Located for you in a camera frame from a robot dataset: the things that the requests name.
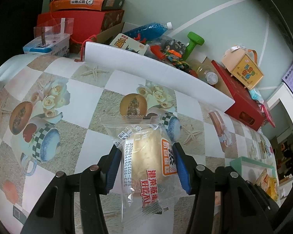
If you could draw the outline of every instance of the white foam board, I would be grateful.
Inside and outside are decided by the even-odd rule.
[[[224,93],[181,70],[130,51],[87,42],[85,61],[96,62],[156,82],[223,112],[235,102]]]

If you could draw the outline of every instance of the clutter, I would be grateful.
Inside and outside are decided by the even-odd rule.
[[[254,61],[248,53],[254,53]],[[244,46],[234,46],[225,52],[222,63],[249,90],[253,89],[264,74],[257,66],[257,53]]]
[[[50,12],[59,10],[120,10],[125,0],[53,0],[50,3]]]
[[[24,53],[67,57],[73,24],[73,18],[55,18],[34,27],[35,39],[23,47]]]
[[[235,103],[225,111],[225,113],[257,131],[264,120],[263,113],[258,104],[251,98],[248,90],[244,88],[244,85],[235,77],[230,76],[228,70],[220,66],[214,60],[212,64],[235,100]]]
[[[122,33],[116,36],[116,38],[111,42],[110,46],[121,48],[142,55],[144,55],[144,53],[147,50],[147,46],[141,44],[139,41],[129,38],[128,36]]]
[[[122,151],[122,211],[125,229],[135,230],[155,213],[174,206],[183,193],[172,144],[158,116],[102,120]]]
[[[38,15],[37,24],[42,24],[53,18],[74,18],[74,29],[71,35],[71,41],[73,43],[82,44],[89,37],[120,24],[123,15],[123,10],[63,10]]]
[[[199,61],[189,64],[190,67],[197,73],[197,78],[210,85],[215,85],[218,82],[218,76],[213,67],[203,65]]]
[[[189,32],[188,38],[190,39],[190,41],[183,56],[184,61],[188,59],[189,55],[192,53],[196,45],[202,46],[204,44],[204,39],[194,32]]]
[[[147,52],[146,56],[197,77],[196,72],[190,68],[188,63],[183,61],[186,46],[182,42],[163,35],[161,38],[148,42],[148,45],[150,45],[152,54]]]
[[[145,41],[152,41],[161,37],[167,30],[172,30],[171,22],[164,25],[160,23],[150,23],[144,26],[132,29],[124,34],[131,38],[137,38],[140,34],[140,39]]]

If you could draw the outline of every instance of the plastic wrapper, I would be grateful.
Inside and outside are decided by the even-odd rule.
[[[267,194],[274,200],[278,200],[278,188],[277,188],[277,179],[269,178],[269,187],[267,190]]]
[[[263,170],[255,184],[260,186],[274,201],[278,200],[277,179],[269,177],[267,169]]]
[[[101,120],[122,151],[122,220],[134,231],[154,214],[169,210],[185,196],[175,164],[171,141],[159,118],[123,117]]]

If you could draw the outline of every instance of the blue gripper pad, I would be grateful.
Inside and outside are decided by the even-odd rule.
[[[174,151],[174,155],[176,159],[177,172],[178,172],[181,186],[187,192],[187,194],[190,195],[190,192],[191,192],[190,174],[178,151],[175,148],[173,148],[173,151]]]
[[[121,162],[121,151],[118,148],[116,148],[116,152],[115,152],[114,157],[111,161],[110,168],[108,169],[106,176],[105,176],[105,184],[106,184],[105,189],[106,189],[107,193],[109,193],[110,190],[114,186],[120,162]]]

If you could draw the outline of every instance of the red rope handle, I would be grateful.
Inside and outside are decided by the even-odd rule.
[[[80,60],[83,61],[83,53],[84,53],[84,48],[86,48],[86,42],[87,41],[90,41],[90,42],[94,42],[93,40],[91,40],[92,38],[95,38],[96,39],[96,34],[94,35],[91,35],[88,39],[86,39],[82,45],[81,45],[81,53],[80,53]]]

